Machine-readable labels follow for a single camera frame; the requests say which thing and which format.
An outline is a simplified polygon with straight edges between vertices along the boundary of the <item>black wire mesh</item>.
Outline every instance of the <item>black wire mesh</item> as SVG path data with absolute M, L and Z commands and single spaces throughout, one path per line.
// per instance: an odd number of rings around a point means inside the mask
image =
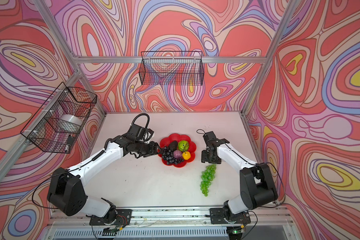
M 96 101 L 94 93 L 66 87 L 29 134 L 21 134 L 43 152 L 70 153 Z
M 142 85 L 203 85 L 200 51 L 143 51 L 141 55 Z

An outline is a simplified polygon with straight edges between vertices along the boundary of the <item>flower-shaped red bowl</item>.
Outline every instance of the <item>flower-shaped red bowl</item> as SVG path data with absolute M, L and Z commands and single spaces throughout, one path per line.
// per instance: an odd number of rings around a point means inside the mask
M 161 158 L 161 154 L 158 154 L 158 156 L 160 157 L 161 161 L 163 162 L 164 165 L 166 166 L 175 166 L 175 167 L 184 167 L 185 165 L 187 165 L 187 163 L 192 162 L 193 160 L 195 160 L 195 151 L 196 151 L 196 144 L 194 142 L 191 141 L 191 138 L 188 137 L 187 135 L 180 135 L 178 133 L 172 133 L 171 135 L 169 135 L 168 137 L 164 137 L 161 141 L 160 141 L 160 148 L 163 147 L 168 147 L 169 144 L 173 141 L 177 141 L 180 142 L 181 140 L 186 140 L 189 142 L 189 149 L 188 152 L 191 154 L 191 158 L 188 160 L 184 160 L 183 162 L 179 163 L 178 165 L 171 163 L 169 165 L 167 165 L 167 162 L 164 161 Z

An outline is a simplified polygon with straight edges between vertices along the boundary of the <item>white table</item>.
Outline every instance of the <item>white table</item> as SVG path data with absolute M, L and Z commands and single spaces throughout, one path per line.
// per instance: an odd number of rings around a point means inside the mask
M 92 154 L 103 148 L 106 139 L 126 133 L 139 113 L 107 114 Z M 201 163 L 206 148 L 197 129 L 213 131 L 217 138 L 227 139 L 244 156 L 255 159 L 239 113 L 149 113 L 152 138 L 160 142 L 171 133 L 186 134 L 197 145 L 196 159 L 183 168 L 165 166 L 160 157 L 135 159 L 128 154 L 113 162 L 85 186 L 87 195 L 103 197 L 117 207 L 169 207 L 222 205 L 240 193 L 239 175 L 226 162 L 217 165 L 216 178 L 208 196 L 200 190 Z M 146 117 L 135 123 L 145 126 Z

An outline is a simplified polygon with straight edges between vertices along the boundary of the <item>patterned wall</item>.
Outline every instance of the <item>patterned wall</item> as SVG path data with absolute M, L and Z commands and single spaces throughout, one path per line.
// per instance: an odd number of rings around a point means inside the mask
M 79 56 L 201 50 L 264 56 L 283 1 L 55 0 L 50 10 Z M 138 64 L 83 64 L 105 111 L 241 110 L 259 65 L 206 64 L 204 86 L 141 86 Z
M 49 94 L 72 74 L 32 0 L 0 1 L 0 159 Z M 97 109 L 71 154 L 43 153 L 30 145 L 0 184 L 0 239 L 36 239 L 50 213 L 32 204 L 36 185 L 59 166 L 82 160 L 99 126 Z M 47 205 L 48 182 L 35 194 Z
M 302 1 L 247 118 L 302 238 L 360 239 L 360 0 Z

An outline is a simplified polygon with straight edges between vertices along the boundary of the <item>bunch of green grapes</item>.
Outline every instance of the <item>bunch of green grapes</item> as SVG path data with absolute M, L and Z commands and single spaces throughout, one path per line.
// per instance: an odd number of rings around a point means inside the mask
M 208 196 L 208 188 L 211 185 L 211 181 L 215 179 L 216 164 L 206 166 L 205 171 L 202 171 L 202 182 L 200 184 L 200 190 L 204 196 Z

